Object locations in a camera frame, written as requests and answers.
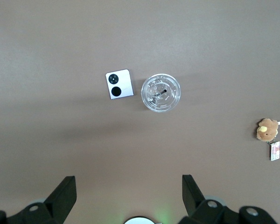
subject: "black circle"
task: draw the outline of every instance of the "black circle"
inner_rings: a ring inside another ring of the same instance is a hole
[[[116,83],[118,83],[118,76],[117,75],[115,75],[115,74],[111,74],[110,76],[109,76],[109,82],[111,83],[111,84],[116,84]]]
[[[111,90],[111,93],[112,93],[113,96],[118,97],[121,94],[121,89],[119,87],[115,86]]]

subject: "brown plush toy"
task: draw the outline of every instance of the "brown plush toy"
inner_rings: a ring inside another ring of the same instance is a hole
[[[278,134],[278,121],[263,119],[257,129],[257,138],[261,141],[272,141]]]

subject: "price tag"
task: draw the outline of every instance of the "price tag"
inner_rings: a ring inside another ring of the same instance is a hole
[[[280,142],[274,142],[271,144],[271,161],[280,158]]]

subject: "screw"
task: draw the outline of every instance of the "screw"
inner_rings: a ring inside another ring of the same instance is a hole
[[[258,216],[258,212],[254,208],[247,208],[246,211],[252,216]]]
[[[29,211],[36,211],[37,209],[38,209],[38,206],[35,205],[35,206],[32,206],[32,207],[29,209]]]
[[[215,203],[214,201],[209,201],[207,202],[208,206],[210,206],[211,208],[216,208],[218,207],[217,203]]]

